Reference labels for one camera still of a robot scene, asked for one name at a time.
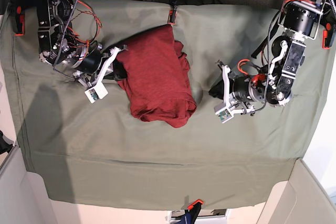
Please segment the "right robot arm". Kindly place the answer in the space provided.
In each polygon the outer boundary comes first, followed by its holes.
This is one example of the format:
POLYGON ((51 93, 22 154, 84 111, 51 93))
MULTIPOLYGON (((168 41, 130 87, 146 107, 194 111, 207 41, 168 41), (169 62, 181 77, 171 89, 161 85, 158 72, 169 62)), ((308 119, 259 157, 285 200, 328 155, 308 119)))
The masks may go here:
POLYGON ((64 65, 73 69, 68 78, 79 82, 85 88, 85 94, 91 103, 108 95, 104 86, 105 79, 123 81, 127 72, 117 61, 117 55, 127 49, 120 44, 110 46, 106 51, 95 38, 81 40, 72 28, 76 6, 87 8, 96 24, 96 31, 102 27, 94 10, 81 0, 37 0, 37 17, 39 21, 39 58, 53 68, 64 65))

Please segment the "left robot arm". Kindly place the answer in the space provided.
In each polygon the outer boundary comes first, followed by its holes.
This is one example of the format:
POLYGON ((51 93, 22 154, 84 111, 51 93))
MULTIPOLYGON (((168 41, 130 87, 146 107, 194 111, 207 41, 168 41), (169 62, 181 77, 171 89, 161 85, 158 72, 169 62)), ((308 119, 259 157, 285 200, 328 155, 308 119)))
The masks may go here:
POLYGON ((335 12, 334 0, 283 0, 267 37, 251 55, 261 56, 262 66, 242 59, 237 64, 240 74, 234 75, 228 65, 217 62, 222 80, 209 94, 223 97, 222 103, 214 108, 222 123, 236 114, 254 115, 258 111, 256 102, 277 107, 290 101, 296 73, 304 61, 305 40, 315 40, 323 25, 322 47, 329 49, 333 44, 335 24, 325 20, 330 12, 335 12))

